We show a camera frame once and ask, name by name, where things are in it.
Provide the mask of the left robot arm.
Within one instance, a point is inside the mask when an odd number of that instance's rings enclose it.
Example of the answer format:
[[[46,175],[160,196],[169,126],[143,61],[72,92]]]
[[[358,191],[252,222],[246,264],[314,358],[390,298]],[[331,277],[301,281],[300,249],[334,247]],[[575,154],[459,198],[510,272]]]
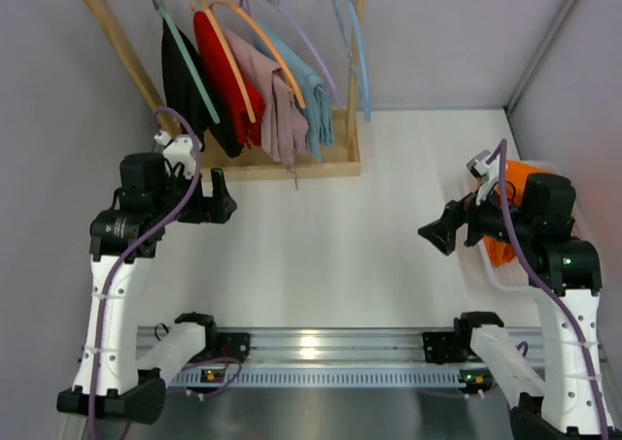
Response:
[[[91,308],[79,371],[57,396],[64,414],[98,421],[153,424],[166,391],[186,367],[199,362],[231,364],[215,319],[186,312],[144,355],[137,354],[138,310],[156,248],[168,224],[224,224],[237,208],[225,173],[210,173],[204,195],[193,160],[170,162],[161,153],[135,153],[120,164],[121,184],[112,205],[89,228]]]

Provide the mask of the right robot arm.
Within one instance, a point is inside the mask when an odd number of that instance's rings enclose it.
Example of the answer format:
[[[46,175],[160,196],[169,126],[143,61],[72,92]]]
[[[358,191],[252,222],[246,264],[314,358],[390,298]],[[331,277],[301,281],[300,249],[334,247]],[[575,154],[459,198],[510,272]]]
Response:
[[[552,173],[528,176],[519,205],[505,205],[492,192],[478,202],[470,193],[448,202],[441,217],[419,235],[442,254],[493,238],[511,245],[528,275],[544,349],[544,374],[537,375],[501,318],[494,312],[463,313],[453,336],[465,352],[481,359],[510,409],[516,439],[618,439],[606,407],[600,370],[597,314],[602,291],[595,247],[572,234],[575,189]]]

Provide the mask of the lilac purple hanger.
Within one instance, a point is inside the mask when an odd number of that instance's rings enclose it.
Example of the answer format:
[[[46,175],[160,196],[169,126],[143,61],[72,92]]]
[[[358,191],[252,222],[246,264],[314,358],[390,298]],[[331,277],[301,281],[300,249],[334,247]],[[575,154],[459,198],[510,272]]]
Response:
[[[330,91],[329,91],[328,94],[333,98],[333,100],[334,100],[334,102],[336,104],[336,107],[338,109],[341,109],[343,107],[343,102],[342,102],[341,94],[340,94],[340,92],[337,89],[337,86],[335,84],[334,78],[333,78],[330,70],[328,69],[326,63],[321,58],[321,56],[320,56],[319,52],[317,51],[316,47],[312,43],[310,37],[306,34],[306,32],[303,29],[302,25],[277,0],[263,0],[263,1],[268,3],[268,4],[270,4],[273,8],[275,8],[277,11],[279,11],[280,14],[296,30],[297,35],[302,39],[302,41],[306,45],[307,49],[310,50],[310,52],[314,56],[315,60],[317,61],[318,65],[320,66],[320,68],[321,68],[321,70],[323,72],[323,75],[324,75],[326,81],[328,82],[328,86],[330,88]],[[242,7],[248,14],[251,13],[250,0],[238,0],[238,3],[239,3],[239,6]]]

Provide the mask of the light blue trousers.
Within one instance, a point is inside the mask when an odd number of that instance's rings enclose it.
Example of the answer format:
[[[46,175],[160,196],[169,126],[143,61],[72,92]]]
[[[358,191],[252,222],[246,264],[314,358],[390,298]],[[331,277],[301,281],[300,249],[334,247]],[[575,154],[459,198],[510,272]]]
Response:
[[[332,147],[335,138],[331,102],[325,94],[325,81],[266,24],[260,21],[259,26],[283,55],[305,100],[306,107],[299,109],[307,124],[302,152],[309,152],[318,162],[322,162],[321,146]]]

